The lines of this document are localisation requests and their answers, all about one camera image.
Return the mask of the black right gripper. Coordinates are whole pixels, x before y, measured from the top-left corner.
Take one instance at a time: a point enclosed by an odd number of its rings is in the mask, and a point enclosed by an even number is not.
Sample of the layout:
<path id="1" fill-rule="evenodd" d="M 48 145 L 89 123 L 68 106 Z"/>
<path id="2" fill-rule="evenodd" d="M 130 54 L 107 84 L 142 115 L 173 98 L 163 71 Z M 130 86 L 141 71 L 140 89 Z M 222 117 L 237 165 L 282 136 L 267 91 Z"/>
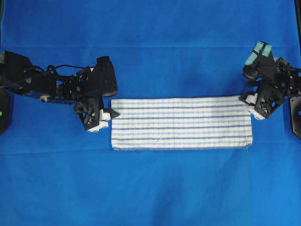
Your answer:
<path id="1" fill-rule="evenodd" d="M 239 100 L 247 105 L 254 105 L 250 113 L 257 120 L 271 116 L 284 102 L 284 94 L 271 82 L 249 82 L 249 87 L 257 87 L 256 92 L 247 92 Z"/>

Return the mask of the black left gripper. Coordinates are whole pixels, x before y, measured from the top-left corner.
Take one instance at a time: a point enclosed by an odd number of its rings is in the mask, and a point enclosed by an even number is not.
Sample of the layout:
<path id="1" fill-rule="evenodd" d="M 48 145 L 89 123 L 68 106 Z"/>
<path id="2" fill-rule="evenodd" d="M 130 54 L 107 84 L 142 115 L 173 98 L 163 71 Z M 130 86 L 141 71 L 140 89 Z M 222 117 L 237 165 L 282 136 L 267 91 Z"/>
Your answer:
<path id="1" fill-rule="evenodd" d="M 88 132 L 98 132 L 108 128 L 109 120 L 120 116 L 120 113 L 103 106 L 103 97 L 89 97 L 78 101 L 73 107 L 84 129 Z"/>

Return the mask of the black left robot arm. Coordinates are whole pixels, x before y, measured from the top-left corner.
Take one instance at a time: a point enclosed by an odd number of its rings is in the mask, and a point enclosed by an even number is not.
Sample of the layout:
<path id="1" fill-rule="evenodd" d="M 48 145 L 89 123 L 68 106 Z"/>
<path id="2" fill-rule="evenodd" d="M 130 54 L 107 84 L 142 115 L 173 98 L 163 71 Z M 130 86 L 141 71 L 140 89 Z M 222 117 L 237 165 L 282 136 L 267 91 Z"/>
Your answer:
<path id="1" fill-rule="evenodd" d="M 108 56 L 97 58 L 92 67 L 78 67 L 75 75 L 60 75 L 61 66 L 45 70 L 26 56 L 10 51 L 0 53 L 0 131 L 11 125 L 12 94 L 36 98 L 43 103 L 72 105 L 84 129 L 98 132 L 120 114 L 105 108 L 103 98 L 118 91 L 112 62 Z"/>

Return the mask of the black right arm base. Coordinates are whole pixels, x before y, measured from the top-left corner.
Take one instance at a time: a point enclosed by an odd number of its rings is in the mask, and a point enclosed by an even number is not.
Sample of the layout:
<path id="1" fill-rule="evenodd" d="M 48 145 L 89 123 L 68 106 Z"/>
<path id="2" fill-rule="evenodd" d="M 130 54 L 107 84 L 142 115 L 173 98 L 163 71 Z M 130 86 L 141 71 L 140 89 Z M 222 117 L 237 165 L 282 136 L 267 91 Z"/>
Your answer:
<path id="1" fill-rule="evenodd" d="M 290 98 L 291 126 L 294 135 L 301 138 L 301 96 Z"/>

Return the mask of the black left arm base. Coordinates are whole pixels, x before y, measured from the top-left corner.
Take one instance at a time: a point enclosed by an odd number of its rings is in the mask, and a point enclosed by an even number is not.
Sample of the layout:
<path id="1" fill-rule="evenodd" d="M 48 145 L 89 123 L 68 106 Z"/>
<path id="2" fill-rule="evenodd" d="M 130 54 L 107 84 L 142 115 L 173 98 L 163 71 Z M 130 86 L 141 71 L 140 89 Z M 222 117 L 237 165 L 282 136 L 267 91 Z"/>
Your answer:
<path id="1" fill-rule="evenodd" d="M 0 89 L 0 134 L 3 134 L 12 122 L 14 95 L 5 89 Z"/>

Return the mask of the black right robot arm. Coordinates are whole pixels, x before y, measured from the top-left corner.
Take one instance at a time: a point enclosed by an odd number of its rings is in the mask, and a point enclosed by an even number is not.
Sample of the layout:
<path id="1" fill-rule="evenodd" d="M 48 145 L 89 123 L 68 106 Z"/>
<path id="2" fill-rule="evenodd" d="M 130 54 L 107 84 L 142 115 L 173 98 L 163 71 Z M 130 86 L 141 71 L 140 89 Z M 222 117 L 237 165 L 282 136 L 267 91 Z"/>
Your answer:
<path id="1" fill-rule="evenodd" d="M 246 104 L 246 110 L 258 120 L 264 120 L 274 113 L 286 97 L 301 95 L 299 68 L 293 68 L 284 58 L 262 57 L 243 68 L 248 87 L 256 91 L 239 97 Z"/>

